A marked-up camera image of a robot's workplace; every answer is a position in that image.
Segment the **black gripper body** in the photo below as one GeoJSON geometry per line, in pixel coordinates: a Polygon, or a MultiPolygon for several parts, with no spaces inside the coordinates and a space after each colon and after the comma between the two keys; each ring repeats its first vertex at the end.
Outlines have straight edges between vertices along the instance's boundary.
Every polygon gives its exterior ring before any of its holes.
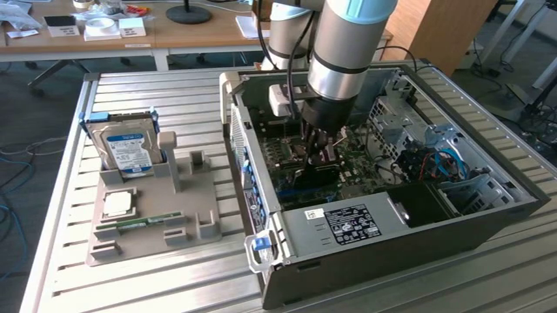
{"type": "Polygon", "coordinates": [[[311,98],[303,104],[300,115],[313,128],[335,134],[345,125],[352,109],[352,98],[347,100],[311,98]]]}

